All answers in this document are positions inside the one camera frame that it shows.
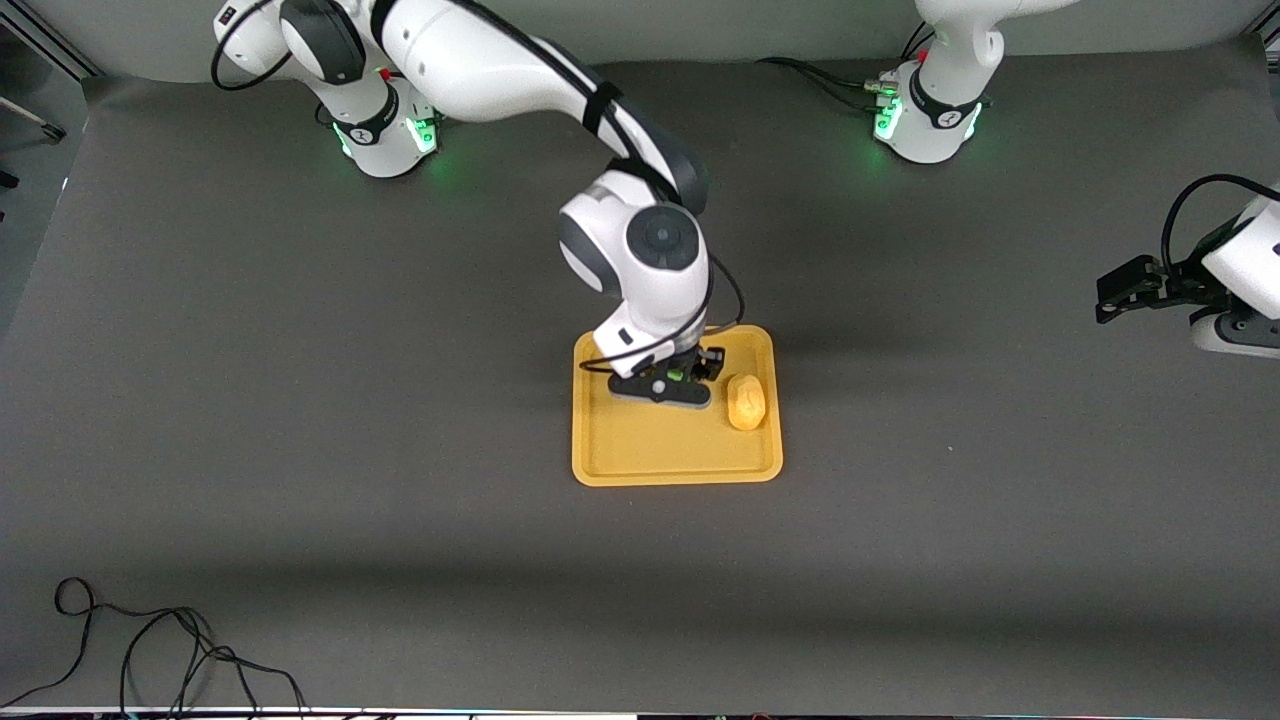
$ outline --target gray wall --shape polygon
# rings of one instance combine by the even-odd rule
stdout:
[[[113,74],[200,82],[221,0],[28,0]],[[1268,0],[1084,0],[1005,23],[1014,54],[1175,50],[1240,32]],[[589,63],[886,58],[919,22],[909,0],[490,0]]]

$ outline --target gray tabletop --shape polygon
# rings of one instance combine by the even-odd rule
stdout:
[[[1280,365],[1092,313],[1189,181],[1275,177],[1256,41],[1011,59],[928,168],[785,69],[605,72],[714,173],[782,474],[573,480],[571,348],[611,306],[556,246],[607,160],[571,119],[451,127],[378,182],[301,86],[101,82],[0,348],[0,694],[69,661],[79,574],[316,705],[1280,715]],[[1244,201],[1206,190],[1183,249]],[[36,700],[113,702],[136,626]]]

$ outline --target yellow plastic tray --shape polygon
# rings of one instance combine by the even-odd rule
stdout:
[[[618,400],[608,375],[577,369],[600,354],[584,334],[573,346],[573,475],[591,487],[763,483],[782,470],[782,420],[773,341],[741,325],[703,341],[726,350],[724,370],[704,410]],[[726,386],[739,373],[760,379],[768,413],[754,430],[728,423]]]

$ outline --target robotic arm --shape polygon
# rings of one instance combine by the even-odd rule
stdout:
[[[621,301],[593,336],[604,354],[599,363],[612,368],[616,395],[710,402],[703,380],[718,375],[723,351],[699,347],[714,263],[695,219],[707,205],[708,174],[684,143],[567,50],[525,35],[474,0],[276,0],[276,6],[283,44],[311,74],[312,90],[317,76],[329,85],[339,79],[338,68],[346,67],[348,78],[357,74],[355,49],[372,46],[448,117],[489,122],[554,110],[609,146],[618,159],[559,218],[566,261],[593,290]],[[300,15],[297,6],[332,18],[325,27],[333,29],[297,32],[289,22]],[[273,18],[262,15],[265,28]],[[257,55],[275,56],[264,49],[270,40],[257,41]],[[355,114],[378,117],[372,106],[365,102]]]
[[[1181,263],[1169,256],[1178,211],[1196,190],[1229,182],[1256,197],[1204,236]],[[1161,259],[1139,255],[1098,279],[1097,322],[1143,307],[1199,305],[1192,342],[1201,350],[1280,360],[1280,191],[1238,176],[1208,176],[1178,196],[1161,236]]]
[[[937,40],[924,60],[882,73],[887,90],[874,137],[913,163],[942,163],[973,137],[982,92],[1005,59],[996,23],[1079,0],[915,0]]]

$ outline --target green light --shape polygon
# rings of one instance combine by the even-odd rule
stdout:
[[[435,150],[435,123],[421,118],[404,118],[404,127],[408,128],[413,143],[424,155]]]
[[[969,129],[966,129],[964,133],[965,140],[973,137],[974,131],[978,129],[978,115],[980,114],[982,114],[982,102],[978,102],[978,106],[974,108],[973,110],[973,119],[969,120]]]
[[[895,97],[888,104],[888,108],[881,110],[881,119],[876,123],[876,136],[881,140],[890,140],[893,137],[893,131],[897,129],[897,120],[902,117],[902,99]]]
[[[338,136],[338,142],[342,143],[342,154],[351,158],[351,147],[347,147],[347,138],[342,135],[342,131],[338,129],[338,123],[333,123],[333,132]]]

